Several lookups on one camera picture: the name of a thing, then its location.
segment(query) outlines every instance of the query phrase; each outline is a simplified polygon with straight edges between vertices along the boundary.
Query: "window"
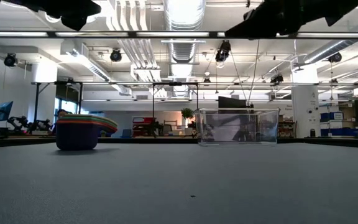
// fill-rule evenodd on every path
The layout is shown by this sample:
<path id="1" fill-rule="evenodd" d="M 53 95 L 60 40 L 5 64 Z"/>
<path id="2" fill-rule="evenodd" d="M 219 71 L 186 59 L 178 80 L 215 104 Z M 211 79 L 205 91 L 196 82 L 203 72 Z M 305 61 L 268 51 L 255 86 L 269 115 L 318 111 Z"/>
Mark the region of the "window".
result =
<path id="1" fill-rule="evenodd" d="M 75 114 L 77 113 L 77 104 L 71 101 L 62 100 L 60 98 L 55 98 L 55 117 L 53 118 L 54 123 L 56 123 L 58 119 L 57 111 L 59 111 L 60 109 Z"/>
<path id="2" fill-rule="evenodd" d="M 62 109 L 74 114 L 77 112 L 77 104 L 70 101 L 62 100 Z"/>
<path id="3" fill-rule="evenodd" d="M 53 117 L 53 123 L 57 121 L 57 111 L 60 109 L 61 99 L 55 98 L 55 116 Z"/>

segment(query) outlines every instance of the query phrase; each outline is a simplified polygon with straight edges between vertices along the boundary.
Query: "ceiling duct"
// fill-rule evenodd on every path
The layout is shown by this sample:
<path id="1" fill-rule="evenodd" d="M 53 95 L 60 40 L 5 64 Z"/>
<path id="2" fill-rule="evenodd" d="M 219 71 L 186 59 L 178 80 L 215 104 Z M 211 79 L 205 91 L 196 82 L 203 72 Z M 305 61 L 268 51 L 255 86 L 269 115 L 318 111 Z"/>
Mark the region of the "ceiling duct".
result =
<path id="1" fill-rule="evenodd" d="M 358 25 L 349 30 L 349 32 L 358 32 Z M 319 62 L 357 42 L 358 40 L 333 40 L 314 52 L 306 55 L 303 61 L 305 64 Z"/>
<path id="2" fill-rule="evenodd" d="M 165 24 L 170 31 L 200 30 L 205 14 L 205 0 L 164 0 Z M 192 62 L 195 59 L 196 43 L 171 43 L 172 75 L 177 78 L 191 76 Z M 175 86 L 176 96 L 186 97 L 187 86 Z"/>
<path id="3" fill-rule="evenodd" d="M 82 64 L 94 75 L 98 76 L 105 82 L 115 82 L 111 79 L 109 73 L 103 67 L 98 65 L 94 60 L 89 58 L 89 49 L 85 44 L 77 44 L 72 40 L 64 40 L 60 45 L 60 54 L 71 55 L 74 62 Z M 120 95 L 131 96 L 132 90 L 122 85 L 111 85 L 119 91 Z"/>

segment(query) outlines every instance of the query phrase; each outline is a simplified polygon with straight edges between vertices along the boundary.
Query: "gray table surface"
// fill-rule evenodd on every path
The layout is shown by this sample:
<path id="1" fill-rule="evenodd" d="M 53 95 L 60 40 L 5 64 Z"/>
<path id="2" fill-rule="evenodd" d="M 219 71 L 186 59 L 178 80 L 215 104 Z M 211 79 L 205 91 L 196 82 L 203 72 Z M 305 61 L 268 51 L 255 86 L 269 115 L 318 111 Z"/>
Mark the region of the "gray table surface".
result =
<path id="1" fill-rule="evenodd" d="M 358 148 L 2 147 L 0 223 L 358 223 Z"/>

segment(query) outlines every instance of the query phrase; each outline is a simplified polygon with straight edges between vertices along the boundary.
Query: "white pillar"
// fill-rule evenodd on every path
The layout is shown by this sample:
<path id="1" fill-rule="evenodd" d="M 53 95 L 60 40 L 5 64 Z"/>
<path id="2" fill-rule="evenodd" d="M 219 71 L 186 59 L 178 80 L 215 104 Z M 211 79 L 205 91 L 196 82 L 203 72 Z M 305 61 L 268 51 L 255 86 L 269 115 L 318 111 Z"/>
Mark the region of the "white pillar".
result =
<path id="1" fill-rule="evenodd" d="M 317 69 L 314 65 L 304 66 L 302 69 L 292 69 L 292 82 L 318 83 Z M 294 121 L 297 122 L 296 137 L 310 137 L 312 130 L 314 130 L 316 137 L 320 137 L 317 86 L 294 86 L 292 88 L 292 105 Z"/>
<path id="2" fill-rule="evenodd" d="M 33 82 L 55 82 L 57 80 L 57 64 L 48 60 L 42 61 L 32 65 Z M 29 104 L 28 120 L 30 122 L 34 119 L 35 110 L 35 92 L 36 86 L 33 85 L 29 90 L 29 95 L 33 98 Z M 38 120 L 49 119 L 53 121 L 54 110 L 55 110 L 55 97 L 56 97 L 56 86 L 47 86 L 39 95 L 38 99 Z"/>

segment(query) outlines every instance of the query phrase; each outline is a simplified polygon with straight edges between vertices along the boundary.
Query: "fluorescent light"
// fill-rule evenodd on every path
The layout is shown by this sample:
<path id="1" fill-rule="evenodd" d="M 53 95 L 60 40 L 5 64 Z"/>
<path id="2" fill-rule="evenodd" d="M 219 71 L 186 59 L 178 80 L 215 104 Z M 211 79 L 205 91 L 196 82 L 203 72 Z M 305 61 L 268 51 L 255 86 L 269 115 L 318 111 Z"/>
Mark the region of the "fluorescent light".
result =
<path id="1" fill-rule="evenodd" d="M 205 40 L 161 40 L 162 44 L 205 44 Z"/>
<path id="2" fill-rule="evenodd" d="M 127 32 L 56 32 L 58 37 L 128 37 Z"/>
<path id="3" fill-rule="evenodd" d="M 88 101 L 88 102 L 103 102 L 107 100 L 82 100 L 82 101 Z"/>
<path id="4" fill-rule="evenodd" d="M 138 32 L 138 37 L 208 37 L 209 32 Z"/>
<path id="5" fill-rule="evenodd" d="M 120 85 L 153 85 L 153 83 L 151 82 L 119 82 L 117 84 L 120 84 Z"/>
<path id="6" fill-rule="evenodd" d="M 46 32 L 0 32 L 0 37 L 11 37 L 11 36 L 48 37 L 48 34 Z"/>
<path id="7" fill-rule="evenodd" d="M 302 32 L 299 33 L 296 37 L 301 38 L 316 38 L 316 37 L 323 37 L 323 38 L 358 38 L 358 33 L 311 33 L 311 32 Z"/>
<path id="8" fill-rule="evenodd" d="M 108 85 L 108 82 L 84 82 L 84 85 Z"/>

